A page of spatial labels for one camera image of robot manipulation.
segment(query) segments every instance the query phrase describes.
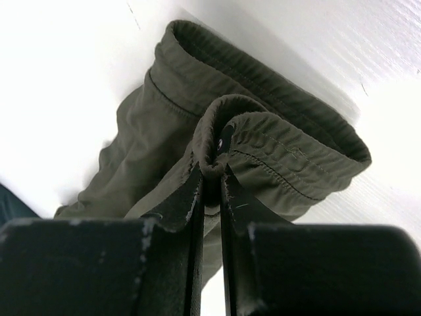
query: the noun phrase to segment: white backdrop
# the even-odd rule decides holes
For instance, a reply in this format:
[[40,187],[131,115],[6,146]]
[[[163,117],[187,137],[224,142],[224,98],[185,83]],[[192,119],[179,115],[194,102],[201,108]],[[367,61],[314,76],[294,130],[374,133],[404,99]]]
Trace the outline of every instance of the white backdrop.
[[[300,223],[380,223],[421,245],[420,0],[0,2],[0,182],[42,217],[87,186],[166,24],[188,18],[327,101],[373,165]],[[222,273],[203,315],[224,315]]]

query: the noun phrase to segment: olive green pants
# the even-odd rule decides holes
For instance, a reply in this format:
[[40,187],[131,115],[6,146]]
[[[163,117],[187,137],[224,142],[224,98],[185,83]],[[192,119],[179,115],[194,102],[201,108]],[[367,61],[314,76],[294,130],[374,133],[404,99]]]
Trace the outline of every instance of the olive green pants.
[[[366,169],[370,153],[337,112],[188,21],[168,25],[142,87],[117,111],[99,171],[57,217],[138,218],[184,183],[229,164],[265,206],[293,221]],[[223,127],[231,148],[216,158]],[[218,207],[205,209],[203,284],[222,264]]]

